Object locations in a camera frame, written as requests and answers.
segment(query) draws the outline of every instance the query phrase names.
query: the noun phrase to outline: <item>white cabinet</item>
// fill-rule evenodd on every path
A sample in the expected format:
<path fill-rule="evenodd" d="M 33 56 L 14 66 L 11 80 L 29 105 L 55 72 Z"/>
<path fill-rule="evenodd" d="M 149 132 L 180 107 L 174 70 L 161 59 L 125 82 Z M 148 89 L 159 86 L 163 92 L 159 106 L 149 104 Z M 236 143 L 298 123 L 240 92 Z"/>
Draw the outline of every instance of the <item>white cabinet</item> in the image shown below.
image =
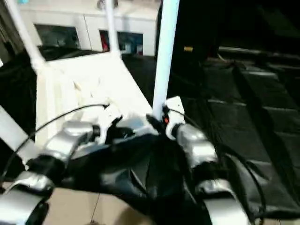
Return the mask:
<path fill-rule="evenodd" d="M 97 0 L 30 0 L 20 9 L 36 45 L 103 51 L 109 41 L 103 39 L 107 22 Z M 155 0 L 119 1 L 114 17 L 122 50 L 154 55 L 158 9 Z"/>
<path fill-rule="evenodd" d="M 107 30 L 107 23 L 105 16 L 86 16 L 85 17 L 88 32 L 90 35 L 90 43 L 93 50 L 102 51 L 104 40 L 103 33 L 100 35 L 101 31 Z M 155 52 L 155 40 L 156 40 L 156 21 L 141 20 L 134 18 L 115 18 L 116 30 L 119 36 L 119 44 L 126 45 L 127 43 L 122 43 L 121 34 L 140 34 L 143 55 L 154 55 Z"/>
<path fill-rule="evenodd" d="M 71 39 L 74 46 L 78 45 L 78 48 L 81 49 L 91 49 L 83 15 L 27 10 L 22 10 L 21 13 L 36 45 L 49 45 L 50 40 L 52 42 L 57 40 L 56 45 L 58 46 L 72 47 L 70 43 L 65 43 Z"/>

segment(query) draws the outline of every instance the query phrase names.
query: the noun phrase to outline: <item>white metal pole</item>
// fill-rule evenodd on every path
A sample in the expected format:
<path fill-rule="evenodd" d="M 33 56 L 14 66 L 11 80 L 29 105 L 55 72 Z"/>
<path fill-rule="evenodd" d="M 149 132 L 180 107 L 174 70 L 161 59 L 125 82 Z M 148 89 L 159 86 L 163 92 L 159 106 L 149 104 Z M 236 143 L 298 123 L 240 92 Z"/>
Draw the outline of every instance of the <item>white metal pole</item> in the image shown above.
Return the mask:
<path fill-rule="evenodd" d="M 180 0 L 164 0 L 157 56 L 153 115 L 161 120 L 166 101 Z"/>
<path fill-rule="evenodd" d="M 113 0 L 105 0 L 106 19 L 108 23 L 108 38 L 111 52 L 120 54 L 118 35 L 114 24 Z"/>
<path fill-rule="evenodd" d="M 30 57 L 31 65 L 36 69 L 44 64 L 45 59 L 42 57 L 26 30 L 16 0 L 5 0 L 5 3 Z"/>

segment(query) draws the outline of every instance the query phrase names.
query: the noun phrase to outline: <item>white frame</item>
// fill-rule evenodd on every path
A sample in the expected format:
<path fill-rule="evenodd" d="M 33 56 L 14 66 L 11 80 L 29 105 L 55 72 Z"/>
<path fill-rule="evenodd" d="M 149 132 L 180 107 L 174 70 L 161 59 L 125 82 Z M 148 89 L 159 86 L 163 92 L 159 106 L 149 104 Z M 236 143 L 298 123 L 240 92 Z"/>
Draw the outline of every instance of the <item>white frame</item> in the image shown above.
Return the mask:
<path fill-rule="evenodd" d="M 90 36 L 92 50 L 102 51 L 102 42 L 99 31 L 107 30 L 107 21 L 104 16 L 86 15 L 85 21 Z M 156 21 L 136 18 L 115 17 L 116 31 L 138 33 L 143 35 L 143 55 L 154 56 L 156 40 Z"/>
<path fill-rule="evenodd" d="M 41 38 L 34 26 L 35 24 L 39 24 L 74 27 L 77 32 L 80 48 L 89 50 L 91 49 L 89 34 L 83 15 L 26 10 L 22 10 L 21 15 L 30 34 L 30 37 L 33 39 L 35 45 L 42 45 Z"/>

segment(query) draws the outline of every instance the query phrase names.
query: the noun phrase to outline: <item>wire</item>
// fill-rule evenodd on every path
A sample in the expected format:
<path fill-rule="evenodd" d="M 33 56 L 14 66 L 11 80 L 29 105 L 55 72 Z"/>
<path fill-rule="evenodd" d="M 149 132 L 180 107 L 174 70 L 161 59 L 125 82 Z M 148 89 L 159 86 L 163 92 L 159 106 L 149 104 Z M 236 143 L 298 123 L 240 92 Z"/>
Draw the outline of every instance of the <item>wire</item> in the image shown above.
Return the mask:
<path fill-rule="evenodd" d="M 185 115 L 184 113 L 181 113 L 177 110 L 174 110 L 174 109 L 170 109 L 168 108 L 170 111 L 173 111 L 173 112 L 176 112 L 182 116 L 184 116 L 187 120 L 189 120 L 189 122 L 194 125 L 196 128 L 200 129 L 200 127 L 196 124 L 196 122 L 191 119 L 190 117 L 188 117 L 187 115 Z M 247 170 L 247 172 L 250 174 L 256 188 L 257 188 L 257 191 L 258 191 L 258 194 L 260 196 L 260 199 L 261 199 L 261 203 L 262 203 L 262 206 L 261 206 L 261 218 L 260 218 L 260 222 L 259 222 L 259 225 L 263 225 L 264 224 L 264 214 L 266 212 L 266 209 L 267 209 L 267 204 L 266 204 L 266 198 L 264 196 L 264 193 L 263 193 L 263 189 L 261 187 L 261 185 L 259 184 L 257 178 L 255 177 L 255 175 L 253 174 L 253 172 L 251 171 L 251 169 L 249 168 L 249 165 L 247 163 L 247 160 L 242 157 L 241 155 L 239 155 L 238 153 L 236 153 L 235 151 L 233 150 L 225 150 L 224 151 L 226 155 L 228 156 L 233 156 L 233 157 L 236 157 L 238 159 L 238 161 L 245 167 L 245 169 Z"/>
<path fill-rule="evenodd" d="M 22 147 L 27 143 L 27 141 L 29 141 L 29 139 L 33 138 L 37 132 L 39 132 L 40 130 L 42 130 L 43 128 L 47 127 L 49 124 L 53 123 L 54 121 L 70 114 L 70 113 L 73 113 L 73 112 L 76 112 L 76 111 L 79 111 L 81 109 L 85 109 L 85 108 L 90 108 L 90 107 L 95 107 L 95 106 L 103 106 L 104 108 L 106 108 L 108 105 L 104 105 L 104 104 L 91 104 L 91 105 L 84 105 L 84 106 L 81 106 L 81 107 L 78 107 L 78 108 L 75 108 L 73 110 L 70 110 L 66 113 L 63 113 L 57 117 L 55 117 L 54 119 L 46 122 L 45 124 L 41 125 L 37 130 L 35 130 L 34 132 L 32 132 L 20 145 L 19 147 L 13 152 L 13 154 L 11 155 L 11 157 L 8 159 L 7 163 L 6 163 L 6 166 L 4 167 L 4 170 L 3 170 L 3 173 L 2 173 L 2 176 L 0 178 L 0 187 L 2 186 L 2 184 L 4 183 L 5 181 L 5 176 L 8 172 L 8 169 L 10 167 L 10 165 L 12 164 L 14 158 L 17 156 L 17 153 L 22 149 Z"/>
<path fill-rule="evenodd" d="M 197 124 L 192 118 L 190 118 L 189 116 L 187 116 L 186 114 L 184 114 L 184 113 L 182 113 L 182 112 L 179 112 L 179 111 L 177 111 L 177 110 L 175 110 L 175 109 L 170 109 L 170 108 L 168 108 L 168 109 L 169 109 L 170 111 L 176 112 L 176 113 L 178 113 L 178 114 L 184 116 L 184 118 L 186 118 L 191 124 L 193 124 L 194 127 L 198 128 L 199 130 L 202 130 L 202 129 L 198 126 L 198 124 Z"/>

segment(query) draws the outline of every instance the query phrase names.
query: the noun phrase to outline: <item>tiled floor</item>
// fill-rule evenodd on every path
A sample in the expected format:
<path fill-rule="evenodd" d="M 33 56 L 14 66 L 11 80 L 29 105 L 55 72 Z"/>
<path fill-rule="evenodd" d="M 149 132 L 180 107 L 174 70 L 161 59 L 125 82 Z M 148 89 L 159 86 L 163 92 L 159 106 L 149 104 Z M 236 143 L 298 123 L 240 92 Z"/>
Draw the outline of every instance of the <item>tiled floor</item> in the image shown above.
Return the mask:
<path fill-rule="evenodd" d="M 44 225 L 152 225 L 144 215 L 110 195 L 57 188 L 50 199 Z"/>

